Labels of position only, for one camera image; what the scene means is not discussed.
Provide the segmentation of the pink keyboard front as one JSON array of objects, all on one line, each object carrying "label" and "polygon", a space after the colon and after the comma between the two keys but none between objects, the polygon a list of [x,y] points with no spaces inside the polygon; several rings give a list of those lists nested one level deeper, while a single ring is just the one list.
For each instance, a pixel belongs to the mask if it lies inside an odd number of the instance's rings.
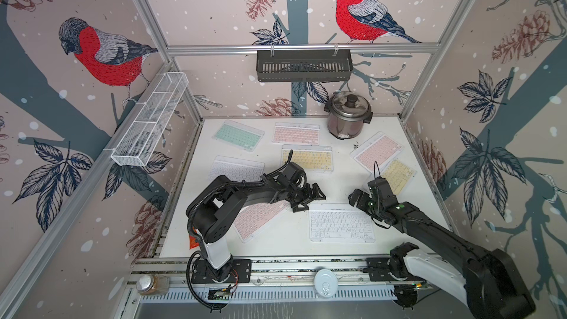
[{"label": "pink keyboard front", "polygon": [[290,206],[287,201],[247,206],[240,211],[233,226],[239,239],[243,243],[247,243],[288,211],[290,211]]}]

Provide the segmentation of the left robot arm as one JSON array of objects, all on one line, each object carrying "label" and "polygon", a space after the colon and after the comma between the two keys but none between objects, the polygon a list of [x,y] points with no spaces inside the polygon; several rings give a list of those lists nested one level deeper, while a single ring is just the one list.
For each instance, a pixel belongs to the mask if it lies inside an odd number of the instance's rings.
[{"label": "left robot arm", "polygon": [[233,256],[226,233],[241,210],[253,205],[286,201],[293,212],[307,211],[313,201],[326,195],[316,183],[307,182],[307,173],[294,162],[262,174],[258,181],[231,180],[225,175],[212,181],[186,209],[187,231],[199,245],[199,264],[214,281],[224,281],[233,274]]}]

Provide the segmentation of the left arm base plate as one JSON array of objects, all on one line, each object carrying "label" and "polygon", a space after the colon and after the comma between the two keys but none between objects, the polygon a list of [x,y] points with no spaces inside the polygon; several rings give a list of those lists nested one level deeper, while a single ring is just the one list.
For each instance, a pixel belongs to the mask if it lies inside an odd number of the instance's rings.
[{"label": "left arm base plate", "polygon": [[252,273],[250,259],[231,259],[220,270],[212,268],[207,260],[198,258],[188,267],[192,284],[248,284]]}]

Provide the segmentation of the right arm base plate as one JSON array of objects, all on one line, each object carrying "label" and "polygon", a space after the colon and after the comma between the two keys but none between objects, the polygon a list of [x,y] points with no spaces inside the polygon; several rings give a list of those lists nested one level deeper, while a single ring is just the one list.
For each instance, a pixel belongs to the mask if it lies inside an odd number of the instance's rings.
[{"label": "right arm base plate", "polygon": [[367,258],[363,272],[368,274],[373,282],[409,282],[412,284],[425,282],[425,279],[411,274],[404,261],[397,257]]}]

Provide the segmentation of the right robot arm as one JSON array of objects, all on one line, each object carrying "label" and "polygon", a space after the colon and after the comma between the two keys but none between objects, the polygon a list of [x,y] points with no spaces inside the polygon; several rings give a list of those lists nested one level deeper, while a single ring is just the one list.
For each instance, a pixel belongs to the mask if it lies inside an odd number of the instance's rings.
[{"label": "right robot arm", "polygon": [[352,207],[434,251],[405,242],[390,252],[389,272],[399,280],[424,279],[467,306],[475,318],[527,318],[536,310],[512,257],[487,250],[442,227],[410,202],[398,202],[388,181],[377,177],[369,191],[354,190]]}]

